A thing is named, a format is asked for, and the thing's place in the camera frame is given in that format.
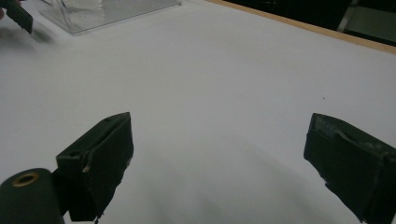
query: white table surface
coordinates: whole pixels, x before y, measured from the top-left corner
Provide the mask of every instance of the white table surface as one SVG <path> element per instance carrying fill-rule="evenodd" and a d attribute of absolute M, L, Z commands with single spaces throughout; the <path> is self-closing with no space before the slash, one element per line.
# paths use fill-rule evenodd
<path fill-rule="evenodd" d="M 132 114 L 101 223 L 359 223 L 303 158 L 312 113 L 396 147 L 396 56 L 200 0 L 71 36 L 0 21 L 0 180 Z"/>

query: white tabletop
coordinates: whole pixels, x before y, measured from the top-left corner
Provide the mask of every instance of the white tabletop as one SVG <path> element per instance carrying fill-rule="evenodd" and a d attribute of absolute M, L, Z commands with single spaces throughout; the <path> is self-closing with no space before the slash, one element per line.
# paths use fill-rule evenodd
<path fill-rule="evenodd" d="M 305 135 L 317 112 L 396 147 L 395 55 L 200 0 L 79 36 L 24 6 L 32 36 L 0 21 L 1 181 L 130 111 L 101 223 L 359 223 Z"/>

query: wooden table edge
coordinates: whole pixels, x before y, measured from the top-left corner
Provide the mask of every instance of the wooden table edge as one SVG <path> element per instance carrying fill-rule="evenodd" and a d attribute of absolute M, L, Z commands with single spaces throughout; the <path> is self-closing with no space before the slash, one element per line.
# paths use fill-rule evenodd
<path fill-rule="evenodd" d="M 211 3 L 215 3 L 218 5 L 222 5 L 225 7 L 231 7 L 234 9 L 238 9 L 238 10 L 242 10 L 242 11 L 246 11 L 248 13 L 254 14 L 254 15 L 258 15 L 258 16 L 262 16 L 274 21 L 281 21 L 283 23 L 292 25 L 292 26 L 296 26 L 302 29 L 305 29 L 307 31 L 311 31 L 311 32 L 315 32 L 317 34 L 321 34 L 321 35 L 327 35 L 333 38 L 337 38 L 340 40 L 344 40 L 346 42 L 349 43 L 353 43 L 353 44 L 357 44 L 357 45 L 361 45 L 367 48 L 371 48 L 371 49 L 377 49 L 377 50 L 381 50 L 387 53 L 391 53 L 391 54 L 396 54 L 396 47 L 390 46 L 390 45 L 386 45 L 386 44 L 381 44 L 372 40 L 367 40 L 367 39 L 363 39 L 360 37 L 356 37 L 353 35 L 346 35 L 343 33 L 339 33 L 333 30 L 329 30 L 329 29 L 325 29 L 322 27 L 318 27 L 315 25 L 311 25 L 308 23 L 304 23 L 304 22 L 300 22 L 300 21 L 294 21 L 285 17 L 281 17 L 281 16 L 277 16 L 271 13 L 267 13 L 267 12 L 263 12 L 263 11 L 259 11 L 253 8 L 249 8 L 249 7 L 243 7 L 243 6 L 239 6 L 237 4 L 234 3 L 230 3 L 230 2 L 226 2 L 223 0 L 206 0 L 208 2 Z"/>

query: transparent plastic box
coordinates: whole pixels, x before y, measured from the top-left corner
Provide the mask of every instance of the transparent plastic box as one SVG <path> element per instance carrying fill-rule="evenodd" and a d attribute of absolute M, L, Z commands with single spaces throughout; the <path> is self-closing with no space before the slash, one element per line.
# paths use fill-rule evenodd
<path fill-rule="evenodd" d="M 181 0 L 35 0 L 38 11 L 70 34 L 129 19 Z"/>

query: clear plastic container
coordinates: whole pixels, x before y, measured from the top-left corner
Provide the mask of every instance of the clear plastic container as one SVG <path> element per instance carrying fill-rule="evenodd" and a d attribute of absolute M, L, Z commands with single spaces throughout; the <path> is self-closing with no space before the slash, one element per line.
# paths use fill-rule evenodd
<path fill-rule="evenodd" d="M 38 11 L 70 34 L 121 21 L 181 0 L 35 0 Z"/>

